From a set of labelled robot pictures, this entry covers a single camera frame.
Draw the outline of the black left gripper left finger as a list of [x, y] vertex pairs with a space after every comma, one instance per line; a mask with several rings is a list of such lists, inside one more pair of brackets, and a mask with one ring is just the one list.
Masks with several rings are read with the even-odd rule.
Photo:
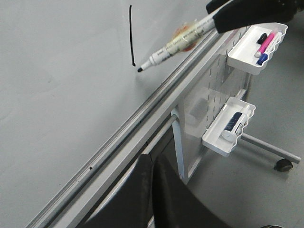
[[150, 220], [152, 180], [150, 156], [139, 156], [135, 168], [122, 187], [83, 228], [145, 228]]

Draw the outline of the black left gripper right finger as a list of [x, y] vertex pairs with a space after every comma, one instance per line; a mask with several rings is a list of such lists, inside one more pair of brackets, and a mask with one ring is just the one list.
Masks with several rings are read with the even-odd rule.
[[156, 228], [228, 228], [176, 174], [165, 156], [153, 166], [152, 207]]

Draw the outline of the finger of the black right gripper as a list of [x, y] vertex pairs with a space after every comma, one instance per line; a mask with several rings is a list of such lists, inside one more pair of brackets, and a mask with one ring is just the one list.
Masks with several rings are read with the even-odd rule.
[[[221, 6], [225, 5], [228, 2], [228, 0], [211, 0], [206, 5], [206, 11], [208, 14], [213, 13], [215, 10], [220, 8]], [[218, 14], [223, 14], [224, 12], [228, 12], [232, 9], [232, 5], [229, 3], [228, 5], [224, 6], [218, 11]]]
[[289, 22], [303, 10], [302, 0], [233, 0], [213, 20], [218, 33], [224, 33], [255, 24]]

